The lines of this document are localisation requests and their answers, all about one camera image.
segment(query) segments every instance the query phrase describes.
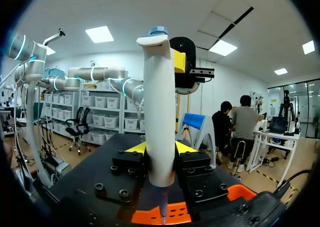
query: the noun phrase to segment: person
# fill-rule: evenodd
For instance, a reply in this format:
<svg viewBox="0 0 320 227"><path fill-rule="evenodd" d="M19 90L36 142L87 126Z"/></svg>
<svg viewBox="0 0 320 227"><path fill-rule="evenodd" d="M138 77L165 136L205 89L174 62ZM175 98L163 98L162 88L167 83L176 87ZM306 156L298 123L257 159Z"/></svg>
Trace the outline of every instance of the person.
<svg viewBox="0 0 320 227"><path fill-rule="evenodd" d="M218 151L224 156L228 156L229 154L227 146L230 141L231 130L233 130L234 127L228 116L231 110L231 103L224 101L220 106L220 111L212 116L215 146L217 146Z"/></svg>
<svg viewBox="0 0 320 227"><path fill-rule="evenodd" d="M237 173L242 172L245 169L245 162L250 155L254 146L254 128L259 120L263 119L263 115L258 115L251 106L251 97L249 95L243 95L240 98L241 107L237 107L232 111L232 123L235 125L233 138L231 139L231 157L227 164L229 169L234 167L236 161L235 153L239 141L245 142L245 149L243 157L240 161L240 165L237 168ZM237 155L243 153L243 148L239 147Z"/></svg>

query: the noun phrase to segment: office chair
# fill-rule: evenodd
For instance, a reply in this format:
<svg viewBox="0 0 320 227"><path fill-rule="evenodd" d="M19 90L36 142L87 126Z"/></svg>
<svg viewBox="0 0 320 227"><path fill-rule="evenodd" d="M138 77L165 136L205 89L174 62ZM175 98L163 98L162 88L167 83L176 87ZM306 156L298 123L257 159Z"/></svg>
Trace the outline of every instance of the office chair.
<svg viewBox="0 0 320 227"><path fill-rule="evenodd" d="M70 135L74 137L74 143L70 146L69 151L72 150L72 147L78 148L78 155L81 154L81 147L84 147L91 152L91 149L88 146L85 146L81 142L81 136L88 134L90 129L87 124L87 116L90 112L90 109L88 107L84 108L80 107L78 111L76 112L76 118L75 119L67 119L65 123L68 125L68 127L65 129ZM76 123L75 127L72 127L69 122Z"/></svg>

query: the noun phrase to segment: sneaker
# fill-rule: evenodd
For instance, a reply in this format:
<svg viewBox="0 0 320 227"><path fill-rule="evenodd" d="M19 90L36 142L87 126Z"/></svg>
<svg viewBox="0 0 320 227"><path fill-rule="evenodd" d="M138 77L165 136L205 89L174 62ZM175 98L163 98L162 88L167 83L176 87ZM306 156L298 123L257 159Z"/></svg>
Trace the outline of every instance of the sneaker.
<svg viewBox="0 0 320 227"><path fill-rule="evenodd" d="M234 163L235 163L235 162L229 161L229 162L226 164L226 166L228 167L229 170L232 170L232 169L233 169Z"/></svg>
<svg viewBox="0 0 320 227"><path fill-rule="evenodd" d="M244 165L244 164L240 164L240 165L238 166L238 169L236 170L236 172L237 172L237 173L241 173L242 171L244 171L244 169L245 169L245 165Z"/></svg>

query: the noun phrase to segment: laptop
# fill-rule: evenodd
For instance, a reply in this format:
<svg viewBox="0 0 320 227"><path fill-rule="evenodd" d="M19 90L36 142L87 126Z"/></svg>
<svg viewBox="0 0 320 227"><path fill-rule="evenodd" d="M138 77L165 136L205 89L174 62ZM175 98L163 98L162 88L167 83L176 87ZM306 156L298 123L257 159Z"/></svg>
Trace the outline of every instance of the laptop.
<svg viewBox="0 0 320 227"><path fill-rule="evenodd" d="M272 117L270 133L283 134L287 130L288 121L285 117Z"/></svg>

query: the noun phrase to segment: white stand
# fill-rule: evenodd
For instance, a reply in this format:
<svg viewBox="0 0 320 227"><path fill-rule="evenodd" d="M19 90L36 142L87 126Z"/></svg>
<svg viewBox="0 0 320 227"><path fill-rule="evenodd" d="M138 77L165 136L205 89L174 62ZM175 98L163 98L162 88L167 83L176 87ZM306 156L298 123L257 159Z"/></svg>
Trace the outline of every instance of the white stand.
<svg viewBox="0 0 320 227"><path fill-rule="evenodd" d="M195 144L192 140L190 134L190 127L198 130L195 137ZM210 116L185 113L182 118L182 123L179 126L178 132L176 134L176 140L182 135L184 129L187 128L190 136L191 147L195 150L199 150L201 143L203 142L206 135L209 137L209 150L211 151L211 162L210 165L213 169L216 168L216 142L215 142L215 129L214 124Z"/></svg>

